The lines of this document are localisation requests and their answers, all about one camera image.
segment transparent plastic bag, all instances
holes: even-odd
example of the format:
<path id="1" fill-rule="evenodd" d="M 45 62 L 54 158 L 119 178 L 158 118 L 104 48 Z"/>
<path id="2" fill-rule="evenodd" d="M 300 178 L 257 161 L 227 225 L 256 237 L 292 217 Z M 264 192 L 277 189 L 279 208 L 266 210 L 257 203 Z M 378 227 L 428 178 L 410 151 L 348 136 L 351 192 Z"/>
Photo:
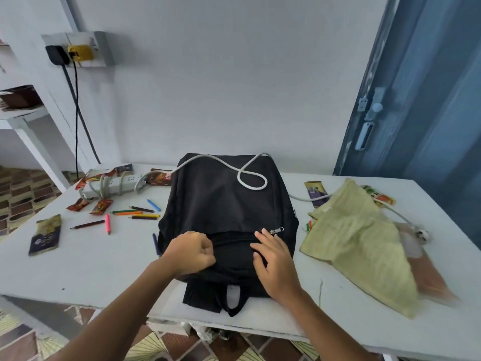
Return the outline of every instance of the transparent plastic bag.
<path id="1" fill-rule="evenodd" d="M 455 305 L 459 298 L 449 290 L 412 227 L 406 223 L 395 223 L 395 225 L 399 230 L 401 244 L 407 261 L 411 265 L 419 293 L 437 303 Z"/>

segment brown box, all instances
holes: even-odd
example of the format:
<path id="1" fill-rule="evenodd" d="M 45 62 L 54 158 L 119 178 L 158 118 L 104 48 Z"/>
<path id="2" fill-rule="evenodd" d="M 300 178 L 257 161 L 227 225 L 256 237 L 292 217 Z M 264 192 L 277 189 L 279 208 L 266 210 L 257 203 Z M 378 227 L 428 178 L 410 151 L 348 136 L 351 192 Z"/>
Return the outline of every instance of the brown box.
<path id="1" fill-rule="evenodd" d="M 2 90 L 0 99 L 11 109 L 32 108 L 42 104 L 42 100 L 31 84 Z"/>

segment tiled floor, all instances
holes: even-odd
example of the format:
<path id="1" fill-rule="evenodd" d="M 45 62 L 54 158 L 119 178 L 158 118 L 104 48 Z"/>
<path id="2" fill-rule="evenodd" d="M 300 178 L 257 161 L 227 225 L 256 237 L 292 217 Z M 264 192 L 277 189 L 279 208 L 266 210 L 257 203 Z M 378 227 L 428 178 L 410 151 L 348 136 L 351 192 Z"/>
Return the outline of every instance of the tiled floor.
<path id="1" fill-rule="evenodd" d="M 65 172 L 72 184 L 75 173 Z M 60 195 L 40 170 L 0 168 L 0 241 Z M 93 309 L 65 306 L 65 312 L 86 325 Z M 40 338 L 35 330 L 0 310 L 0 361 L 47 360 L 64 345 Z M 303 342 L 255 334 L 234 334 L 229 341 L 208 343 L 195 332 L 189 337 L 151 331 L 142 326 L 126 361 L 317 361 L 314 348 Z"/>

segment backpack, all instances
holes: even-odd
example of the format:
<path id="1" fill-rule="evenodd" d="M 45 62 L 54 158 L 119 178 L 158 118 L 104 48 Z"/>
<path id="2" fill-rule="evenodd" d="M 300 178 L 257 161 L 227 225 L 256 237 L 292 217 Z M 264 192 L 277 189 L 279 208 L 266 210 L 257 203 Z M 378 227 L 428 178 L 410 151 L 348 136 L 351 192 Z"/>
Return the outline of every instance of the backpack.
<path id="1" fill-rule="evenodd" d="M 194 156 L 185 155 L 178 165 Z M 216 157 L 241 168 L 254 156 Z M 267 186 L 250 190 L 237 181 L 236 171 L 209 157 L 199 157 L 174 173 L 167 208 L 159 221 L 160 253 L 180 234 L 197 231 L 212 241 L 216 259 L 213 266 L 178 278 L 187 283 L 184 304 L 217 313 L 224 309 L 234 316 L 249 297 L 268 297 L 253 265 L 250 243 L 258 242 L 256 230 L 276 231 L 294 254 L 299 221 L 274 161 L 261 155 L 246 169 L 264 175 Z M 264 184 L 258 176 L 241 174 L 241 178 L 252 187 Z M 227 304 L 228 285 L 240 287 L 238 305 L 232 309 Z"/>

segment white power strip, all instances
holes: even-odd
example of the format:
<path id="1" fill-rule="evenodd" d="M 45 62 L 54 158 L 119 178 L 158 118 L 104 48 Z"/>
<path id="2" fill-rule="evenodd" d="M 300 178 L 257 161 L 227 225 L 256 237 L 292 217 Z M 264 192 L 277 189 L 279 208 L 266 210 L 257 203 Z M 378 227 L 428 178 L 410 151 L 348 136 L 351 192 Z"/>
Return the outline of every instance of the white power strip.
<path id="1" fill-rule="evenodd" d="M 135 184 L 142 178 L 142 175 L 124 175 L 122 179 L 122 194 L 134 191 Z M 105 177 L 103 182 L 104 196 L 109 198 L 114 195 L 119 194 L 120 190 L 120 179 L 121 177 L 115 177 L 110 179 L 110 177 Z M 100 193 L 100 181 L 90 182 L 93 189 Z M 87 185 L 83 188 L 83 194 L 87 198 L 98 199 L 99 195 L 92 190 L 87 182 Z"/>

